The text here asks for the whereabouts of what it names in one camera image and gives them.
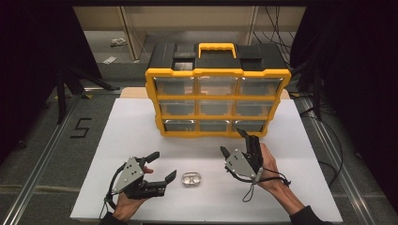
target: wrist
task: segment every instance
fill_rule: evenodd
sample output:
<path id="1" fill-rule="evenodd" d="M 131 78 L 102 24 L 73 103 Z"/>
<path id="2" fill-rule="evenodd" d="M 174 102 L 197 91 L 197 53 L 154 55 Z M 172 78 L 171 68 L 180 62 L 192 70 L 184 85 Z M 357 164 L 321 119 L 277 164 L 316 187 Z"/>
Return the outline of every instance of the wrist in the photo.
<path id="1" fill-rule="evenodd" d="M 131 217 L 135 214 L 135 212 L 138 210 L 139 206 L 136 205 L 129 205 L 127 207 L 116 207 L 114 211 L 114 218 L 117 218 L 118 220 L 122 222 L 128 222 Z"/>
<path id="2" fill-rule="evenodd" d="M 293 191 L 282 182 L 267 189 L 272 196 L 281 204 L 286 212 L 291 216 L 304 208 L 304 205 L 296 197 Z"/>
<path id="3" fill-rule="evenodd" d="M 268 191 L 269 193 L 277 193 L 282 188 L 288 188 L 286 185 L 283 184 L 281 180 L 267 180 L 264 182 L 257 183 L 259 187 Z"/>

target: plastic drawer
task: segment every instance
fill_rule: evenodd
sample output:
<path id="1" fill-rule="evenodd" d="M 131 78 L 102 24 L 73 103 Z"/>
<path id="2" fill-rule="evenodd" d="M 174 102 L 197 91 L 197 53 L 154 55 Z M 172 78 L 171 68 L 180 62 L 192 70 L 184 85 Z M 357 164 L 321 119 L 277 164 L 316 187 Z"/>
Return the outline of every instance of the plastic drawer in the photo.
<path id="1" fill-rule="evenodd" d="M 163 115 L 192 115 L 195 113 L 194 100 L 160 100 Z"/>
<path id="2" fill-rule="evenodd" d="M 265 120 L 236 120 L 233 123 L 233 130 L 240 128 L 247 132 L 261 132 L 266 122 Z"/>
<path id="3" fill-rule="evenodd" d="M 202 115 L 231 114 L 233 100 L 199 100 L 199 113 Z"/>
<path id="4" fill-rule="evenodd" d="M 199 120 L 200 131 L 219 131 L 225 132 L 229 128 L 229 121 L 227 120 Z"/>
<path id="5" fill-rule="evenodd" d="M 242 78 L 239 94 L 242 96 L 275 96 L 282 78 Z"/>
<path id="6" fill-rule="evenodd" d="M 236 104 L 236 115 L 240 116 L 268 116 L 273 101 L 239 100 Z"/>
<path id="7" fill-rule="evenodd" d="M 231 96 L 235 94 L 236 77 L 203 76 L 198 78 L 199 95 Z"/>
<path id="8" fill-rule="evenodd" d="M 154 78 L 159 95 L 193 95 L 194 78 Z"/>
<path id="9" fill-rule="evenodd" d="M 195 131 L 194 120 L 163 120 L 165 131 Z"/>

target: gray floor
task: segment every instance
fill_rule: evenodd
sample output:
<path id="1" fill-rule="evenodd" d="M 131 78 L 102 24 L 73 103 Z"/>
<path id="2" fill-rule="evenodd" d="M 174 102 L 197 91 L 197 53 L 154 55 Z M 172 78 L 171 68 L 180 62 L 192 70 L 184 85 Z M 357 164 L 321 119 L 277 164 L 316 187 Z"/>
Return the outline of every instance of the gray floor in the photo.
<path id="1" fill-rule="evenodd" d="M 150 50 L 153 43 L 159 39 L 181 43 L 187 43 L 187 41 L 217 41 L 220 39 L 234 41 L 235 39 L 233 33 L 223 33 L 223 36 L 216 37 L 210 33 L 152 33 L 144 44 L 145 52 L 143 52 L 140 61 L 132 61 L 129 59 L 130 54 L 127 52 L 126 47 L 123 49 L 122 47 L 110 47 L 110 40 L 112 38 L 123 38 L 121 37 L 123 33 L 93 32 L 86 35 L 99 63 L 103 80 L 111 85 L 120 87 L 145 85 L 144 74 Z M 265 36 L 262 36 L 264 34 L 257 33 L 257 35 L 262 41 L 267 41 Z M 285 34 L 286 45 L 291 44 L 292 39 L 290 38 L 289 34 Z M 104 65 L 101 63 L 113 55 L 116 55 L 118 59 L 112 64 Z M 90 82 L 84 82 L 84 86 L 93 87 L 95 85 Z M 287 87 L 287 90 L 295 91 L 295 79 Z M 35 169 L 41 153 L 46 149 L 47 142 L 52 138 L 56 129 L 57 102 L 54 97 L 55 94 L 52 94 L 48 98 L 49 108 L 42 110 L 36 124 L 32 126 L 26 136 L 27 147 L 15 149 L 0 167 L 1 219 L 5 219 L 10 206 L 16 200 L 23 185 L 29 180 L 29 175 Z M 70 219 L 69 215 L 96 152 L 108 115 L 119 94 L 117 92 L 96 93 L 90 97 L 72 97 L 68 99 L 69 106 L 73 105 L 73 103 L 76 105 L 70 114 L 68 122 L 65 124 L 59 142 L 51 154 L 42 176 L 34 188 L 32 198 L 23 210 L 18 224 L 83 224 Z M 364 200 L 366 210 L 370 214 L 369 217 L 374 220 L 374 223 L 368 224 L 398 224 L 397 214 L 391 208 L 387 198 L 366 165 L 354 155 L 355 148 L 340 123 L 338 115 L 334 115 L 326 97 L 323 97 L 322 101 L 322 118 L 324 123 L 327 124 L 325 130 L 329 134 L 329 143 L 325 143 L 319 136 L 319 130 L 316 125 L 319 125 L 320 122 L 316 122 L 311 118 L 302 119 L 318 160 L 332 164 L 333 161 L 330 160 L 327 147 L 334 144 L 336 149 L 339 150 L 340 143 L 344 153 L 344 173 L 341 175 L 344 175 L 344 177 L 349 176 L 349 182 L 357 189 L 360 199 Z M 299 112 L 304 112 L 311 104 L 310 99 L 307 97 L 299 97 L 295 99 L 295 102 Z M 82 126 L 89 128 L 89 130 L 85 138 L 72 139 L 71 136 L 84 133 L 81 130 L 75 130 L 80 118 L 91 118 L 91 120 L 84 120 L 81 123 Z M 325 179 L 330 181 L 333 176 L 331 168 L 323 164 L 320 165 Z M 358 214 L 358 207 L 353 206 L 355 204 L 352 202 L 342 176 L 332 184 L 330 191 L 340 209 L 344 224 L 361 224 L 362 216 Z M 85 224 L 97 223 L 97 221 L 93 221 Z"/>

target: human hand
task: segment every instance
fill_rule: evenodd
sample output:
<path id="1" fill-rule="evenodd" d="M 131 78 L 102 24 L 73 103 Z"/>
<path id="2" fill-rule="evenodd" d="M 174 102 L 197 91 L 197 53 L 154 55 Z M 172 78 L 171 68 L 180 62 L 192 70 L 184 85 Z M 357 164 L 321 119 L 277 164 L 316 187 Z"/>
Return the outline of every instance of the human hand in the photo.
<path id="1" fill-rule="evenodd" d="M 261 178 L 279 176 L 275 157 L 269 152 L 264 143 L 261 142 L 260 147 L 263 155 L 263 169 L 266 169 L 261 173 Z M 293 191 L 279 179 L 260 182 L 257 185 L 271 193 L 290 216 L 304 208 L 304 205 Z"/>
<path id="2" fill-rule="evenodd" d="M 263 155 L 263 169 L 266 169 L 261 173 L 261 178 L 279 176 L 275 157 L 269 152 L 269 149 L 263 142 L 260 143 L 260 147 L 261 153 Z M 281 180 L 277 179 L 258 183 L 258 186 L 272 193 L 273 191 L 281 188 L 281 186 L 284 186 L 284 184 L 281 182 Z"/>
<path id="3" fill-rule="evenodd" d="M 153 173 L 152 169 L 144 166 L 144 173 Z M 124 192 L 119 194 L 117 199 L 114 217 L 122 222 L 127 222 L 137 212 L 138 208 L 148 199 L 134 200 L 129 199 Z"/>

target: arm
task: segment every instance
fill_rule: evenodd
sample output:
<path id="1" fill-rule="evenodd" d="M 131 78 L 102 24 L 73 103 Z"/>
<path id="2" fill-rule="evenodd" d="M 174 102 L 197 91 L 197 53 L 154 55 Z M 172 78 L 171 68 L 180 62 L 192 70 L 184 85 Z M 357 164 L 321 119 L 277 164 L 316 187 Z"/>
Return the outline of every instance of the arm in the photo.
<path id="1" fill-rule="evenodd" d="M 275 172 L 278 171 L 276 160 L 264 143 L 260 143 L 260 146 L 264 160 L 263 168 L 274 171 L 270 172 L 263 170 L 261 177 L 268 178 L 275 176 Z M 284 185 L 280 180 L 270 180 L 258 183 L 258 186 L 268 191 L 281 204 L 287 214 L 289 214 L 292 224 L 331 224 L 320 220 L 311 209 L 311 206 L 305 207 L 304 204 L 293 193 L 293 191 L 288 186 Z"/>
<path id="2" fill-rule="evenodd" d="M 144 173 L 153 173 L 153 170 L 144 167 Z M 140 206 L 147 199 L 134 200 L 129 199 L 125 193 L 120 193 L 117 198 L 116 209 L 114 213 L 108 212 L 101 220 L 99 225 L 122 225 L 127 224 L 130 218 L 137 212 Z"/>

